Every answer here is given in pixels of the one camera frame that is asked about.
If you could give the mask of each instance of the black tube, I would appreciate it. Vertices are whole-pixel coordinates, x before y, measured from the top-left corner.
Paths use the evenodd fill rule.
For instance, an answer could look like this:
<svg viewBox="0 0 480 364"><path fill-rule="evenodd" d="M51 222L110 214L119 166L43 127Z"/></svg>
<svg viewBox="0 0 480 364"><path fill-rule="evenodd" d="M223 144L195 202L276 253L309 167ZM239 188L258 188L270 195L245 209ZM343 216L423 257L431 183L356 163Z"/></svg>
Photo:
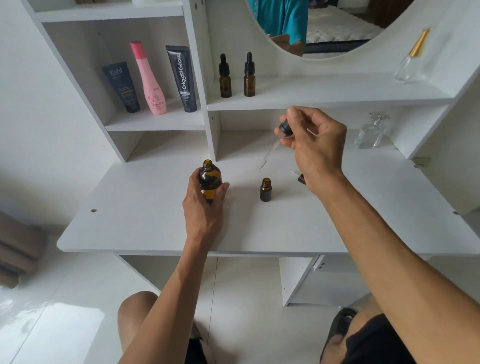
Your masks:
<svg viewBox="0 0 480 364"><path fill-rule="evenodd" d="M197 111L190 49L184 46L165 46L165 48L167 48L183 109L186 112Z"/></svg>
<svg viewBox="0 0 480 364"><path fill-rule="evenodd" d="M115 89L128 112L140 111L137 94L128 71L127 62L109 64L102 67L103 73Z"/></svg>

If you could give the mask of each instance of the teal shirt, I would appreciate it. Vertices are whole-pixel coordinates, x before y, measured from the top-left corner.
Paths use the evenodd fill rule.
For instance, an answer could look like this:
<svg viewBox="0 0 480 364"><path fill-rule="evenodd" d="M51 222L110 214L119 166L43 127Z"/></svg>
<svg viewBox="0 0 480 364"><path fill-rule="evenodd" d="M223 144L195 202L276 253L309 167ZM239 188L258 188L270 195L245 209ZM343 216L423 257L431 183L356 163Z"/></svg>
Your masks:
<svg viewBox="0 0 480 364"><path fill-rule="evenodd" d="M250 9L266 34L288 34L290 44L307 44L308 0L248 0Z"/></svg>

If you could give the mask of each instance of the black sandal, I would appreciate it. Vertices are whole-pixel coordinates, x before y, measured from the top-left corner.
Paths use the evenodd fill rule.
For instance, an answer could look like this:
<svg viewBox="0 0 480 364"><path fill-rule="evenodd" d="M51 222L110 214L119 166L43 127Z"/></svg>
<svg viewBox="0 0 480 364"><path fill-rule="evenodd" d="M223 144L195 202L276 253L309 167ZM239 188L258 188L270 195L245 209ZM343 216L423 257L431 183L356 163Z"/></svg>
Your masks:
<svg viewBox="0 0 480 364"><path fill-rule="evenodd" d="M320 363L322 362L325 348L330 342L330 339L335 335L341 335L344 337L347 334L350 323L356 314L357 311L355 311L353 308L344 307L334 317L332 325L330 326L330 331L328 332L327 341L325 342L324 349L322 350L322 355L320 356Z"/></svg>

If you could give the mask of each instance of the person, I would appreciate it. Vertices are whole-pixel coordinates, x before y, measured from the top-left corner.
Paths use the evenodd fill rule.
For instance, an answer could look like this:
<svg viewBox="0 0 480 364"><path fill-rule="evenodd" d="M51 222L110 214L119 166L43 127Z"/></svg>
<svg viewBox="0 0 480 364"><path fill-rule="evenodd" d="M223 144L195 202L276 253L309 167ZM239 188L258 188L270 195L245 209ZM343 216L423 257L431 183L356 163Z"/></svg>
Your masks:
<svg viewBox="0 0 480 364"><path fill-rule="evenodd" d="M248 0L248 4L272 41L287 52L303 55L307 44L307 0Z"/></svg>
<svg viewBox="0 0 480 364"><path fill-rule="evenodd" d="M340 310L321 363L479 362L480 306L411 251L345 177L345 125L304 107L290 107L281 121L285 118L293 137L282 144L295 150L307 187L325 207L374 297L358 313ZM121 364L207 363L199 335L189 337L229 184L218 188L210 206L198 173L191 175L183 201L185 247L164 290L159 297L137 293L120 306Z"/></svg>

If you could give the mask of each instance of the vanity table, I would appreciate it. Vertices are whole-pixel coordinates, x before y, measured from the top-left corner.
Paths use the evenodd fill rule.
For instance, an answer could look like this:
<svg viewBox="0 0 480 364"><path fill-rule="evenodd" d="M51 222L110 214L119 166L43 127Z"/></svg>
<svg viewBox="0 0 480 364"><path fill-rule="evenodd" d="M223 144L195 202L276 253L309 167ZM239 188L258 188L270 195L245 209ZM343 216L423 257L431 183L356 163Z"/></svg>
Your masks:
<svg viewBox="0 0 480 364"><path fill-rule="evenodd" d="M279 257L284 305L352 303L369 290L322 204L289 172L297 169L293 151L279 147L258 169L275 141L278 116L303 105L347 125L344 173L413 251L424 258L480 254L479 238L411 161L477 74L480 3L415 0L365 45L315 60L271 42L245 0L141 8L22 2L119 158L60 237L60 249L180 255L188 177L209 158L230 182L225 227L210 255ZM393 73L425 24L434 27L422 56L428 78L399 83ZM126 113L102 74L101 66L127 61L143 97L132 40L144 43L167 97L165 115L144 105ZM190 47L194 113L183 111L165 45ZM247 52L256 68L254 97L243 95ZM220 97L221 53L229 62L231 98ZM385 137L376 149L357 149L358 129L373 111L390 116ZM263 177L272 180L268 203L259 199Z"/></svg>

